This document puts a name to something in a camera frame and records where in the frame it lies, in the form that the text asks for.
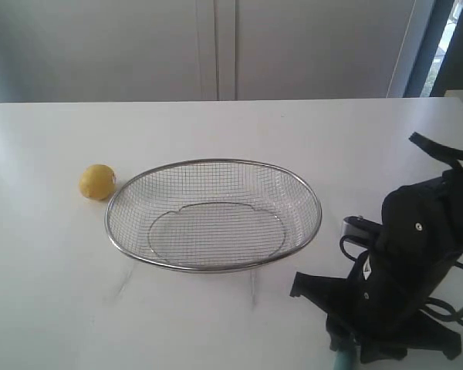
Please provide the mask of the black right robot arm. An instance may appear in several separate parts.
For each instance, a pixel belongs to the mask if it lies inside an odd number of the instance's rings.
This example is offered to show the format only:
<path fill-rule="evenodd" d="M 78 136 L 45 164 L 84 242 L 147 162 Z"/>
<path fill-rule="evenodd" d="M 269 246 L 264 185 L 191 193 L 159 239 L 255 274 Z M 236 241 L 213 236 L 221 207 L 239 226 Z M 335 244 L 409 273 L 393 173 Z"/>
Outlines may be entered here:
<path fill-rule="evenodd" d="M 326 313 L 337 369 L 403 359 L 411 349 L 461 354 L 463 307 L 432 297 L 453 268 L 463 268 L 463 150 L 419 133 L 411 142 L 448 169 L 439 177 L 399 187 L 382 204 L 380 223 L 346 217 L 339 245 L 354 244 L 345 278 L 297 273 L 290 294 Z"/>

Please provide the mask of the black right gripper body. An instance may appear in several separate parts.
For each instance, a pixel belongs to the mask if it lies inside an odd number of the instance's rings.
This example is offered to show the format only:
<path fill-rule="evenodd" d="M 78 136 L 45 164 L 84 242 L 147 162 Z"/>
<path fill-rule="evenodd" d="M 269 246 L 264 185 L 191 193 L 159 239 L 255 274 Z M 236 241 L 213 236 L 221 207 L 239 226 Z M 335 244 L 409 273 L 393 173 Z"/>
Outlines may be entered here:
<path fill-rule="evenodd" d="M 333 347 L 343 347 L 349 341 L 360 344 L 359 334 L 395 331 L 418 311 L 431 318 L 425 313 L 429 295 L 463 252 L 463 225 L 451 225 L 451 244 L 439 261 L 385 254 L 376 249 L 383 242 L 382 227 L 375 244 L 366 247 L 345 278 L 347 300 L 340 307 L 324 308 Z"/>

